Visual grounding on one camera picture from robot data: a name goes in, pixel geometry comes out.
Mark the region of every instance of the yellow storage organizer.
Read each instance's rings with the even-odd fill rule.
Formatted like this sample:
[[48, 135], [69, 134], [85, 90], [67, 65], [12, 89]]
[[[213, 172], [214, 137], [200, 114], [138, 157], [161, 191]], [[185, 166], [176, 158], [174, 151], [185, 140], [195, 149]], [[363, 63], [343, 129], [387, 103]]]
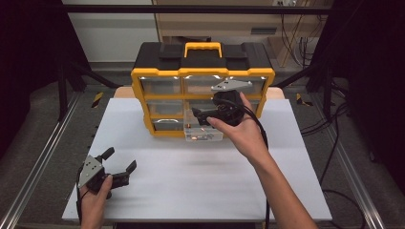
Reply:
[[145, 126], [154, 136], [184, 136], [190, 127], [185, 111], [215, 109], [211, 87], [226, 79], [252, 83], [240, 91], [260, 117], [274, 75], [263, 44], [218, 42], [143, 43], [131, 72]]

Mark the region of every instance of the metal bracket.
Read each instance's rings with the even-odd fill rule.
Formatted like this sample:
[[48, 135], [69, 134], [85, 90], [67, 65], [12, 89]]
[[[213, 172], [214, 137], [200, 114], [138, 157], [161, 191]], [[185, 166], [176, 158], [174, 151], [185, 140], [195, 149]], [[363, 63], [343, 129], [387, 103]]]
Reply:
[[244, 81], [239, 81], [239, 80], [233, 80], [233, 79], [226, 79], [225, 81], [221, 82], [220, 84], [216, 86], [211, 87], [212, 92], [227, 92], [227, 91], [232, 91], [232, 90], [237, 90], [237, 89], [242, 89], [242, 88], [249, 88], [252, 87], [253, 84], [250, 81], [244, 82]]
[[81, 188], [89, 182], [104, 166], [92, 156], [87, 156], [84, 161], [83, 171], [80, 174], [80, 179], [78, 180], [77, 188]]

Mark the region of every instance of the human hand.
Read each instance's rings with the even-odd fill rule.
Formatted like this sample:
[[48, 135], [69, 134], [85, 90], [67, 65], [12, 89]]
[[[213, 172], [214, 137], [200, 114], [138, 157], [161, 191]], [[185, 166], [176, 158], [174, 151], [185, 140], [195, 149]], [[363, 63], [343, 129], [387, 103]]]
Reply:
[[104, 222], [104, 206], [113, 185], [113, 176], [105, 178], [98, 193], [93, 193], [84, 185], [80, 188], [82, 229], [99, 229]]
[[[251, 104], [245, 95], [240, 93], [240, 96], [244, 105], [252, 110]], [[259, 127], [248, 114], [245, 114], [242, 122], [236, 127], [227, 125], [215, 117], [209, 117], [207, 121], [211, 126], [227, 135], [238, 151], [247, 159], [251, 160], [261, 152], [268, 152]]]

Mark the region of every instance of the white table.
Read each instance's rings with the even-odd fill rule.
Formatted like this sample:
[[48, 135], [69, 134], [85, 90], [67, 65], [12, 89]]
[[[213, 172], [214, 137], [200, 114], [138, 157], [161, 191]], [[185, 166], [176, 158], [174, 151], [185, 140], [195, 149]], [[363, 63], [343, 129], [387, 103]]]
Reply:
[[[268, 100], [260, 118], [269, 150], [293, 190], [315, 220], [331, 220], [289, 101]], [[105, 218], [115, 222], [264, 221], [266, 197], [253, 167], [229, 139], [186, 142], [153, 137], [135, 98], [112, 98], [90, 155], [116, 152], [103, 162], [120, 173], [136, 160], [130, 184], [113, 190]], [[75, 188], [63, 219], [78, 220]]]

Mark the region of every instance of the aluminum rail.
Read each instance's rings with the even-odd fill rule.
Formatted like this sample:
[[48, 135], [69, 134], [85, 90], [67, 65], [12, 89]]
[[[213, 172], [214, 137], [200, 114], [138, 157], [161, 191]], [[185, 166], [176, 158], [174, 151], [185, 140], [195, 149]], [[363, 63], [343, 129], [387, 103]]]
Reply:
[[[313, 101], [319, 114], [322, 117], [324, 117], [322, 111], [322, 102], [319, 96], [316, 94], [309, 94], [309, 95], [311, 101]], [[336, 130], [333, 125], [330, 125], [328, 127], [328, 134], [330, 136], [330, 141], [333, 142], [336, 139]], [[369, 224], [369, 227], [371, 229], [385, 229], [385, 225], [381, 219], [381, 216], [379, 216], [372, 199], [370, 198], [369, 192], [364, 186], [363, 181], [360, 178], [360, 175], [355, 170], [352, 161], [349, 159], [348, 155], [346, 154], [345, 148], [343, 147], [342, 143], [339, 140], [336, 145], [335, 151], [340, 166], [342, 167], [343, 172], [345, 173], [348, 183], [352, 188], [353, 194], [357, 200], [358, 205], [363, 211], [364, 217], [367, 223]]]
[[81, 93], [73, 94], [73, 97], [71, 98], [69, 104], [68, 112], [61, 121], [57, 122], [55, 128], [53, 129], [53, 133], [48, 139], [48, 142], [42, 150], [42, 153], [39, 156], [38, 160], [35, 162], [35, 165], [32, 167], [32, 170], [27, 177], [23, 187], [20, 189], [20, 192], [9, 208], [7, 214], [2, 218], [0, 224], [1, 229], [14, 228], [18, 220], [20, 219], [36, 185], [38, 184], [39, 179], [41, 178], [45, 168], [47, 167], [51, 156], [53, 155], [53, 151], [56, 148], [57, 143], [62, 137], [62, 134], [64, 133], [66, 126], [72, 117], [77, 101], [80, 98], [80, 94]]
[[221, 14], [305, 14], [330, 15], [348, 12], [318, 7], [207, 6], [207, 5], [44, 5], [48, 12], [86, 13], [221, 13]]

